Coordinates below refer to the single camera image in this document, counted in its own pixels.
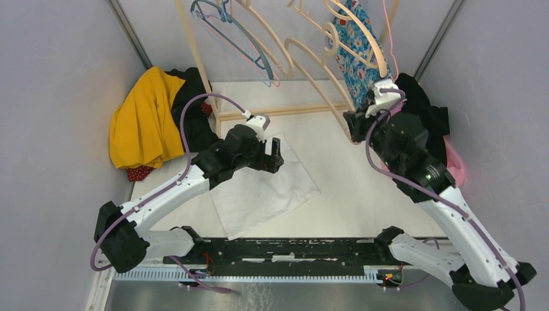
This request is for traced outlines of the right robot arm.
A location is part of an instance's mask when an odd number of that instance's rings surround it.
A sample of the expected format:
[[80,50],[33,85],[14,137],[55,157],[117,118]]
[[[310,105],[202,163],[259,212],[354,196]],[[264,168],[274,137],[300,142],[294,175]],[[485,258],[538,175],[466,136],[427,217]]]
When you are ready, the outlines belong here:
[[418,242],[398,227],[375,238],[374,257],[382,264],[411,264],[448,285],[469,310],[505,310],[517,297],[526,308],[524,286],[535,268],[509,256],[490,236],[466,203],[446,166],[426,147],[429,132],[409,113],[343,115],[351,140],[364,143],[366,156],[382,161],[378,172],[418,204],[443,230],[456,255]]

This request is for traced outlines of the white garment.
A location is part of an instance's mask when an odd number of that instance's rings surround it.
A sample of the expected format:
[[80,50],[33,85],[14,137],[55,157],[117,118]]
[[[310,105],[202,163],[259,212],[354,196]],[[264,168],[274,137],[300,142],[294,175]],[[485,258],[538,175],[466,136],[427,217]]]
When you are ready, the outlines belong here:
[[320,189],[298,159],[283,133],[280,140],[284,164],[271,174],[243,168],[210,191],[223,230],[229,240],[284,216],[320,195]]

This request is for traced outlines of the blue floral skirt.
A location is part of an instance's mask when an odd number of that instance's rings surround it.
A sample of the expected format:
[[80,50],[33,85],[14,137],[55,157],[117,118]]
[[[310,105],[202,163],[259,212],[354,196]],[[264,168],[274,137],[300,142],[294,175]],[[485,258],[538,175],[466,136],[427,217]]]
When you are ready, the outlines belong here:
[[[360,4],[359,1],[346,1],[342,4],[346,5],[360,20],[365,24],[367,29],[374,35],[374,38],[379,46],[381,42],[375,36],[372,26],[370,24],[370,18],[366,13],[366,10]],[[353,21],[341,20],[337,17],[333,18],[332,24],[334,25],[338,39],[339,49],[335,55],[336,62],[342,71],[343,78],[350,94],[351,100],[355,108],[358,108],[366,100],[366,95],[370,86],[379,80],[386,79],[379,76],[378,69],[372,69],[367,67],[355,56],[350,54],[344,48],[345,46],[351,48],[363,58],[369,58],[375,65],[376,60],[374,54],[370,50],[370,44],[367,41],[365,35],[361,32],[359,27]],[[391,75],[390,66],[387,64],[388,78]]]

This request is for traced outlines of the wooden hanger front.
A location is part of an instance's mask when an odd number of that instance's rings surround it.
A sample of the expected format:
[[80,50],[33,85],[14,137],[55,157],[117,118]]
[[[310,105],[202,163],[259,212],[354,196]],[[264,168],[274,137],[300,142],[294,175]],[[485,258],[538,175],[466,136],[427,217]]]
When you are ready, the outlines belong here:
[[367,67],[372,69],[378,69],[379,76],[381,78],[388,78],[389,74],[387,69],[387,62],[385,60],[383,52],[380,46],[377,44],[374,35],[367,29],[365,24],[362,23],[361,20],[340,1],[323,1],[323,3],[332,15],[341,20],[353,21],[359,27],[361,32],[367,38],[368,43],[370,44],[370,50],[375,56],[376,64],[374,65],[369,58],[363,58],[361,55],[359,55],[357,52],[347,46],[345,46],[344,49],[353,56],[355,56],[357,59],[359,59]]

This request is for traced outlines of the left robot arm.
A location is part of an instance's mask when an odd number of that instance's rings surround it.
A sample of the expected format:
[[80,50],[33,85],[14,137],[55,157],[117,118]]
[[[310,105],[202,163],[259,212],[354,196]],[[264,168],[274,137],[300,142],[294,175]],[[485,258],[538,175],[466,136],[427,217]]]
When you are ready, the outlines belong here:
[[204,247],[184,228],[154,231],[152,227],[187,201],[228,181],[241,168],[275,174],[284,164],[277,137],[261,139],[256,130],[238,124],[226,137],[187,162],[184,170],[136,200],[120,206],[109,201],[98,212],[90,260],[93,270],[101,251],[106,268],[125,273],[145,259],[174,255],[188,263],[202,259]]

